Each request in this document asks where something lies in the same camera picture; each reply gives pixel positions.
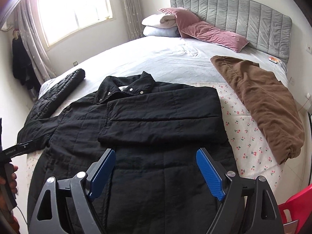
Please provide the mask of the person's left hand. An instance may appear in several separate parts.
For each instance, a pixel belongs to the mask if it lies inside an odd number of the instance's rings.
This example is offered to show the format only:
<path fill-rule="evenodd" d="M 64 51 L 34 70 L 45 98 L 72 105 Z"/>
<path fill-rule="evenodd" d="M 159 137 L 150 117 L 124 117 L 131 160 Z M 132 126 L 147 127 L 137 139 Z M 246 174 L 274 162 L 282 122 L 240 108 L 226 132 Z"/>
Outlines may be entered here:
<path fill-rule="evenodd" d="M 17 175 L 16 175 L 16 171 L 18 170 L 18 166 L 10 164 L 10 167 L 11 167 L 11 169 L 13 171 L 11 173 L 11 177 L 9 178 L 9 186 L 10 186 L 11 192 L 13 194 L 16 194 L 17 193 L 17 181 L 16 181 Z M 5 185 L 6 184 L 6 180 L 2 176 L 0 177 L 0 184 L 1 185 Z"/>

